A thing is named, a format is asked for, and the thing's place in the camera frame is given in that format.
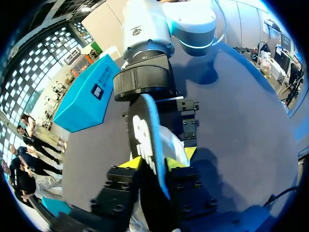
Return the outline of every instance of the table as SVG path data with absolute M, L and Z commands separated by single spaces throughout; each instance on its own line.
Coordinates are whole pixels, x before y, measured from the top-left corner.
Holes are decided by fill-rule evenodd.
M 198 149 L 191 164 L 218 200 L 218 211 L 263 205 L 271 194 L 295 186 L 297 152 L 289 119 L 262 74 L 225 43 L 213 47 L 205 57 L 194 58 L 174 42 L 176 51 L 170 62 L 177 89 L 200 106 L 196 115 Z M 110 166 L 128 161 L 130 155 L 121 116 L 128 103 L 113 98 L 103 124 L 73 133 L 68 140 L 63 197 L 87 211 Z M 274 204 L 272 215 L 282 211 L 289 196 Z

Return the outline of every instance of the logo on box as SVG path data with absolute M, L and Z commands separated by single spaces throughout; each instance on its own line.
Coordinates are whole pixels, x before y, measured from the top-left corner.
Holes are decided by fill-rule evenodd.
M 101 89 L 97 84 L 95 84 L 91 90 L 91 93 L 99 100 L 101 100 L 104 90 Z

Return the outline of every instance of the man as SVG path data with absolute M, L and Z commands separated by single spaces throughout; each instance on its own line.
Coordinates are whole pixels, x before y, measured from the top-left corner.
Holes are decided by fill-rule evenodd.
M 56 169 L 55 167 L 45 163 L 43 160 L 38 159 L 30 155 L 38 155 L 35 151 L 32 151 L 24 146 L 20 146 L 18 149 L 14 147 L 14 145 L 10 145 L 10 152 L 17 157 L 12 160 L 11 165 L 18 169 L 20 165 L 24 165 L 26 168 L 26 172 L 32 173 L 32 171 L 38 175 L 49 175 L 45 170 L 54 172 L 56 174 L 62 175 L 62 171 Z
M 23 136 L 23 141 L 26 145 L 34 147 L 37 151 L 41 152 L 43 155 L 46 157 L 50 158 L 51 160 L 55 161 L 58 165 L 60 164 L 59 160 L 55 157 L 53 157 L 51 154 L 49 154 L 44 148 L 47 147 L 56 153 L 60 154 L 61 151 L 57 150 L 50 144 L 44 142 L 43 140 L 39 139 L 36 136 L 29 136 L 28 132 L 26 129 L 23 129 L 22 126 L 18 125 L 17 126 L 17 132 Z
M 19 168 L 10 165 L 8 167 L 4 160 L 1 160 L 3 171 L 9 176 L 10 182 L 15 190 L 15 196 L 20 202 L 29 205 L 28 199 L 34 194 L 37 198 L 61 199 L 61 196 L 53 194 L 48 190 L 54 187 L 61 187 L 62 181 L 52 176 L 40 176 L 20 165 Z
M 22 191 L 20 191 L 20 189 L 18 188 L 18 182 L 17 182 L 17 177 L 15 173 L 14 168 L 9 168 L 8 165 L 6 164 L 6 162 L 4 160 L 1 160 L 1 168 L 3 169 L 4 173 L 6 173 L 9 176 L 9 183 L 11 184 L 11 186 L 14 189 L 14 194 L 15 197 L 23 204 L 25 204 L 26 206 L 29 206 L 30 208 L 33 208 L 33 206 L 31 205 L 31 203 L 29 201 L 24 201 L 24 199 L 22 198 L 23 193 Z M 24 179 L 25 176 L 22 176 L 19 180 L 20 183 L 24 184 L 25 182 L 27 182 L 28 180 Z

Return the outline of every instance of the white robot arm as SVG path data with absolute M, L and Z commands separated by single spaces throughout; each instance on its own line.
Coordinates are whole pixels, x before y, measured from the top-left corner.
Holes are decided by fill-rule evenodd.
M 124 8 L 122 26 L 123 57 L 132 63 L 147 58 L 145 51 L 157 51 L 170 58 L 175 51 L 171 36 L 179 39 L 189 55 L 206 55 L 214 45 L 216 29 L 212 3 L 212 0 L 174 3 L 129 0 Z

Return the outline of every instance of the chair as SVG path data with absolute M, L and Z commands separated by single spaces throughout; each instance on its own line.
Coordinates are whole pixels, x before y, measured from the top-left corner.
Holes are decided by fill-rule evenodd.
M 42 204 L 55 217 L 58 217 L 59 213 L 69 214 L 71 211 L 69 205 L 61 200 L 54 200 L 43 197 Z

